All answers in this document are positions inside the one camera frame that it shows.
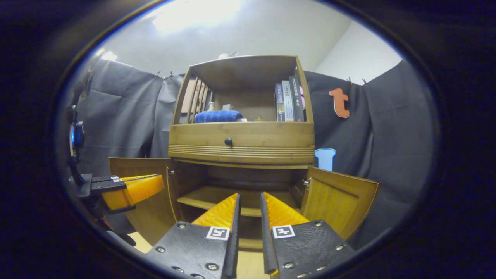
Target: black knob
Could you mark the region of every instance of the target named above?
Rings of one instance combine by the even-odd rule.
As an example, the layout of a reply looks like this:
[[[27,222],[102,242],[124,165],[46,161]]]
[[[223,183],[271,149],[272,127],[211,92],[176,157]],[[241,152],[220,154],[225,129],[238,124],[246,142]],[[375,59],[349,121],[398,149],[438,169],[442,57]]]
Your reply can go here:
[[[224,143],[228,146],[233,146],[233,140],[231,138],[226,138]]]

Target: book spine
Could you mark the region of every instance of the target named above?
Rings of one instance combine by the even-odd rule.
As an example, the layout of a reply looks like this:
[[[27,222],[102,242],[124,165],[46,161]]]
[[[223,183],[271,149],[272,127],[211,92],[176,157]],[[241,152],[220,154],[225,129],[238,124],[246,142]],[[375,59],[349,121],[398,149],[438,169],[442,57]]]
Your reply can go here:
[[[294,121],[293,98],[291,96],[291,85],[289,80],[282,81],[282,90],[284,92],[284,112],[286,122]]]
[[[300,95],[300,85],[296,77],[290,76],[291,96],[293,97],[293,109],[295,111],[295,122],[304,122],[302,96]]]
[[[274,96],[276,100],[276,121],[284,122],[286,121],[286,118],[284,115],[284,93],[282,91],[282,84],[276,84],[276,91]]]

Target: open cabinet door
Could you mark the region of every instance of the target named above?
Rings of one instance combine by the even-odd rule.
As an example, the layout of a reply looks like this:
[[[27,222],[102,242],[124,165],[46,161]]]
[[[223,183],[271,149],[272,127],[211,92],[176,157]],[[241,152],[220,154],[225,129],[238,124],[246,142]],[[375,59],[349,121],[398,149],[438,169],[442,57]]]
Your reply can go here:
[[[136,203],[136,209],[125,214],[133,227],[150,244],[155,245],[176,223],[171,206],[168,185],[168,167],[171,159],[109,158],[110,173],[119,177],[161,174],[165,188],[159,193]]]
[[[309,167],[307,180],[303,216],[325,220],[345,240],[362,224],[380,184],[314,167]]]

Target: folded towel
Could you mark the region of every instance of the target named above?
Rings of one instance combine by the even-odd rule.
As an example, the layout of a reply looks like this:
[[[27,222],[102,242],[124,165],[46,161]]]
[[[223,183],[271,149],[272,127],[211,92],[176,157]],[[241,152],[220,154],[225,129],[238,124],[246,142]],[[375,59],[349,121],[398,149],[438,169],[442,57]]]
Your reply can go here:
[[[243,118],[243,115],[237,110],[203,111],[194,116],[194,122],[234,122],[240,118]]]

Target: bolt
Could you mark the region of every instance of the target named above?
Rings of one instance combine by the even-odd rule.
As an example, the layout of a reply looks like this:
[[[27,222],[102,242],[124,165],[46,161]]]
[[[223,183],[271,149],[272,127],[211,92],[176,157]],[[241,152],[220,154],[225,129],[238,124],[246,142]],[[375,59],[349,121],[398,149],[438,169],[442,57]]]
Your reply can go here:
[[[285,269],[292,269],[293,267],[295,267],[295,264],[294,263],[286,263],[283,266]]]
[[[219,266],[211,263],[211,264],[207,264],[207,268],[210,270],[217,270],[219,269]]]

